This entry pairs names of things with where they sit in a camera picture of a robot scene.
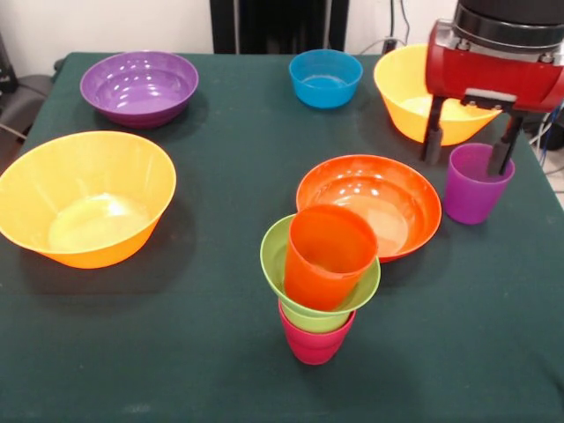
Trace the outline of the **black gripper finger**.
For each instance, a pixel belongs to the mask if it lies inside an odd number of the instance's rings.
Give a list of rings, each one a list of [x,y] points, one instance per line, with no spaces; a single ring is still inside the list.
[[[506,172],[516,140],[522,130],[523,112],[511,112],[507,127],[501,139],[493,145],[492,153],[487,165],[488,176],[501,176]]]
[[[427,128],[424,136],[421,160],[425,163],[436,163],[440,158],[442,148],[442,128],[440,119],[442,107],[445,102],[444,97],[432,96]]]

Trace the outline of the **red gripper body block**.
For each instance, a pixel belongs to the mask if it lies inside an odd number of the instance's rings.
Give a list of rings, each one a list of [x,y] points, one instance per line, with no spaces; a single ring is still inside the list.
[[[435,96],[501,100],[520,111],[548,112],[563,101],[563,65],[538,55],[519,55],[472,43],[460,49],[461,38],[446,20],[435,22],[427,44],[425,80]]]

